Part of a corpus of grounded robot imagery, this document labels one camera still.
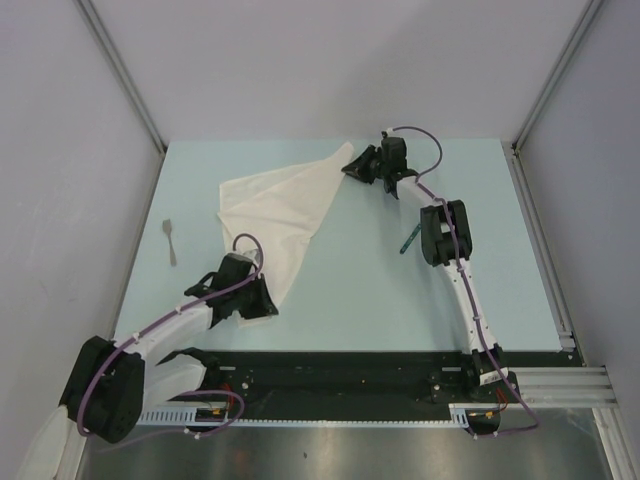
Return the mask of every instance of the wall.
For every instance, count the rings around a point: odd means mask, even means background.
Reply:
[[[0,478],[107,334],[159,158],[73,2],[0,4]]]
[[[640,3],[605,6],[523,149],[579,340],[640,451]]]
[[[586,0],[95,0],[172,140],[511,140]]]

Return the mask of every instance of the reflective metal floor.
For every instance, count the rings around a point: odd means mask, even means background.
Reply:
[[[503,425],[526,422],[509,411]],[[91,441],[79,479],[611,478],[590,410],[541,411],[535,432],[474,441],[461,430],[232,428],[195,441],[166,434],[109,453]],[[138,429],[146,434],[150,428]]]

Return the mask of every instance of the table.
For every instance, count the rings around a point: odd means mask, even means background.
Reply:
[[[116,337],[148,325],[184,299],[182,292],[216,270],[224,255],[218,185],[331,155],[347,139],[173,142],[164,161]],[[378,139],[348,139],[356,155]],[[437,151],[407,139],[417,170]],[[494,335],[505,350],[557,351],[560,342],[500,142],[445,140],[442,165],[425,179],[467,207],[474,280]],[[207,350],[438,351],[460,349],[453,297],[422,258],[419,239],[399,249],[418,222],[374,186],[345,178],[312,239],[280,308],[266,322],[226,320],[189,342]],[[178,265],[169,264],[162,221],[173,224]]]

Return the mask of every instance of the white cloth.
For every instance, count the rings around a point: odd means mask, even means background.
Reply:
[[[302,266],[353,157],[345,143],[325,160],[238,178],[220,185],[220,212],[227,251],[240,233],[255,236],[264,250],[265,275],[273,303],[280,307]],[[254,249],[241,239],[238,250]]]

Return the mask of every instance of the purple cable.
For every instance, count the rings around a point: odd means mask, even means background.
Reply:
[[[241,282],[236,283],[235,285],[232,285],[232,286],[230,286],[228,288],[225,288],[223,290],[214,292],[214,293],[212,293],[210,295],[206,295],[206,296],[204,296],[202,298],[198,298],[198,299],[196,299],[196,300],[194,300],[192,302],[187,303],[186,305],[183,305],[182,308],[180,309],[180,312],[189,310],[190,308],[193,308],[196,305],[200,305],[201,303],[206,302],[207,300],[211,300],[212,298],[217,298],[217,297],[220,297],[222,295],[226,295],[227,293],[233,292],[234,290],[237,290],[238,288],[244,287],[249,282],[252,282],[253,280],[256,279],[256,277],[260,274],[260,271],[262,270],[262,266],[264,264],[264,251],[262,250],[262,245],[260,245],[260,242],[258,241],[258,239],[256,237],[254,237],[253,235],[251,235],[249,233],[241,233],[236,238],[234,238],[234,240],[233,240],[233,250],[236,249],[236,246],[238,244],[238,240],[240,240],[241,238],[250,239],[251,241],[253,241],[256,244],[256,247],[258,248],[259,258],[258,258],[258,267],[256,268],[256,271],[253,272],[251,275],[249,275],[244,280],[242,280]],[[140,333],[139,333],[139,338],[142,338],[145,335],[148,335],[150,332],[152,332],[156,328],[160,327],[161,325],[164,325],[166,322],[171,320],[176,315],[179,315],[177,310],[172,310],[172,311],[166,313],[164,316],[160,317],[158,320],[153,322],[151,325],[149,325],[146,328],[142,329],[140,331]],[[136,342],[136,339],[134,337],[131,337],[128,340],[125,340],[122,344],[120,344],[120,346],[117,347],[111,353],[111,355],[109,355],[109,357],[107,357],[105,362],[98,369],[98,371],[96,372],[94,377],[91,379],[91,382],[89,383],[89,386],[87,387],[87,391],[84,392],[84,395],[82,396],[82,400],[80,401],[80,407],[78,408],[78,415],[77,415],[77,419],[76,419],[76,425],[77,425],[77,428],[78,428],[78,433],[80,435],[82,435],[83,437],[88,437],[88,436],[92,435],[90,432],[85,431],[83,420],[84,420],[85,411],[87,409],[87,404],[89,403],[89,399],[91,398],[91,395],[93,394],[93,391],[95,390],[96,386],[98,385],[98,382],[100,381],[100,378],[102,377],[102,375],[104,375],[104,373],[111,366],[111,364],[115,361],[115,359],[118,358],[118,356],[125,349],[127,349],[128,347],[133,345],[135,342]]]
[[[440,202],[443,206],[444,206],[444,214],[445,217],[447,219],[447,225],[449,226],[449,230],[451,231],[451,239],[453,240],[453,250],[455,253],[455,257],[456,257],[456,265],[458,267],[458,273],[460,274],[460,277],[462,278],[462,282],[464,283],[464,288],[467,291],[467,295],[469,297],[469,302],[471,303],[471,309],[473,310],[473,321],[476,324],[476,329],[478,330],[478,334],[480,337],[480,343],[482,344],[482,348],[484,348],[484,351],[487,353],[487,356],[489,357],[489,361],[491,362],[491,365],[493,365],[493,368],[496,369],[496,372],[498,373],[498,375],[500,376],[500,379],[504,382],[504,384],[506,385],[506,387],[509,389],[509,392],[511,392],[511,394],[515,397],[515,399],[518,401],[518,403],[520,405],[522,405],[522,408],[524,408],[524,410],[527,412],[527,414],[533,419],[534,424],[533,425],[528,425],[526,427],[517,427],[517,428],[510,428],[507,430],[503,430],[501,432],[495,432],[495,433],[490,433],[490,434],[484,434],[484,435],[477,435],[477,434],[473,434],[474,437],[475,436],[479,436],[479,437],[497,437],[497,436],[501,436],[501,435],[511,435],[513,433],[519,433],[519,432],[527,432],[530,430],[535,430],[536,428],[538,428],[540,426],[540,419],[538,418],[538,416],[535,414],[535,412],[531,409],[531,407],[529,407],[529,405],[527,405],[527,402],[525,402],[522,397],[520,396],[520,394],[516,391],[516,389],[511,386],[511,382],[509,382],[509,379],[505,376],[504,373],[502,373],[502,369],[500,368],[500,365],[498,364],[498,361],[495,359],[495,357],[493,356],[493,354],[491,353],[491,350],[489,349],[489,346],[487,345],[487,341],[484,338],[484,333],[482,331],[482,326],[480,325],[480,312],[478,311],[478,305],[476,303],[476,299],[473,296],[473,291],[471,290],[471,284],[469,283],[469,278],[467,277],[466,273],[465,273],[465,269],[462,266],[462,262],[460,261],[460,246],[458,244],[458,236],[455,233],[455,227],[453,225],[453,220],[451,219],[451,214],[449,212],[449,208],[447,207],[447,201],[442,198],[442,197],[438,197],[435,193],[433,193],[431,190],[429,190],[429,188],[427,188],[426,186],[422,185],[420,183],[420,178],[429,173],[432,172],[433,170],[435,170],[438,165],[440,165],[440,162],[442,161],[442,145],[440,145],[440,142],[438,140],[436,140],[436,137],[433,136],[431,133],[427,132],[426,130],[423,130],[421,128],[418,127],[411,127],[411,126],[402,126],[402,127],[396,127],[393,129],[393,131],[398,131],[398,130],[415,130],[418,132],[422,132],[425,135],[429,136],[430,138],[432,138],[435,142],[436,145],[438,146],[438,150],[440,151],[440,156],[438,158],[438,161],[429,169],[420,172],[418,174],[418,176],[416,177],[416,185],[418,186],[418,188],[420,190],[422,190],[424,193],[426,193],[433,201],[435,202]]]
[[[238,404],[240,405],[240,411],[238,413],[235,414],[235,416],[229,420],[227,420],[226,422],[222,423],[220,426],[215,427],[213,430],[209,431],[209,432],[200,432],[199,436],[196,437],[196,435],[198,435],[198,432],[189,432],[186,431],[184,429],[181,428],[165,428],[163,430],[156,430],[154,432],[148,433],[146,435],[142,435],[140,437],[128,440],[126,442],[120,442],[117,445],[113,445],[111,447],[107,447],[107,448],[103,448],[101,450],[98,451],[98,453],[108,453],[108,452],[113,452],[114,450],[119,450],[121,448],[125,448],[125,447],[129,447],[131,445],[134,445],[138,442],[141,442],[143,440],[148,440],[149,438],[153,438],[153,437],[158,437],[160,435],[165,435],[167,433],[187,433],[187,434],[193,434],[194,437],[196,438],[207,438],[210,437],[212,435],[216,435],[224,430],[226,430],[227,428],[229,428],[229,426],[234,423],[236,420],[238,420],[242,414],[244,413],[244,408],[245,408],[245,403],[244,403],[244,399],[238,395],[235,392],[231,392],[229,390],[198,390],[195,392],[185,392],[185,393],[181,393],[180,396],[181,397],[187,397],[187,396],[198,396],[198,395],[226,395],[228,397],[233,397],[236,400],[238,400]]]

